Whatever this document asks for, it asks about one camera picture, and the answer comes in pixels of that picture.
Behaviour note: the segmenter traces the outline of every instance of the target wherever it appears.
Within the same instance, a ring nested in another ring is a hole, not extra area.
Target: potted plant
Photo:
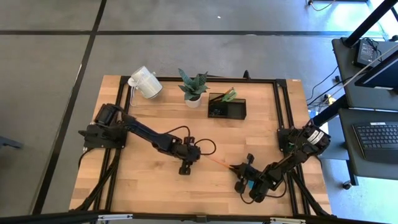
[[[208,89],[205,86],[207,72],[205,74],[198,74],[193,80],[182,69],[179,68],[178,72],[184,82],[184,86],[179,85],[179,87],[185,93],[185,104],[191,108],[197,108],[201,103],[201,94],[206,93]]]

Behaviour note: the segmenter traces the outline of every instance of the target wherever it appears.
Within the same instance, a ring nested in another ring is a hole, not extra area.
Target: white plant pot
[[[197,100],[195,100],[195,101],[185,100],[185,104],[186,104],[188,107],[191,107],[191,108],[197,108],[197,107],[199,107],[199,106],[200,106],[200,103],[201,103],[201,95],[200,95],[199,99],[197,99]]]

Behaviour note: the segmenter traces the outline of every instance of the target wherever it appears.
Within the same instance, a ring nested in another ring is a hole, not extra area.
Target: black box
[[[222,93],[209,93],[208,118],[245,119],[245,99],[233,99],[229,102],[221,102],[220,100],[211,101],[220,95],[222,95]]]

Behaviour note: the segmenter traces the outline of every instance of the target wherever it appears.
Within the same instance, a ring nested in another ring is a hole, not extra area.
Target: computer monitor
[[[355,82],[357,86],[398,90],[398,50]]]

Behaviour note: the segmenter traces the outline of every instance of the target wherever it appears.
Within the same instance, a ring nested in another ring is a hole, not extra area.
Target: black container
[[[220,99],[212,101],[212,99],[220,95],[222,93],[209,93],[208,118],[245,119],[245,99],[233,99],[229,102],[221,102]]]

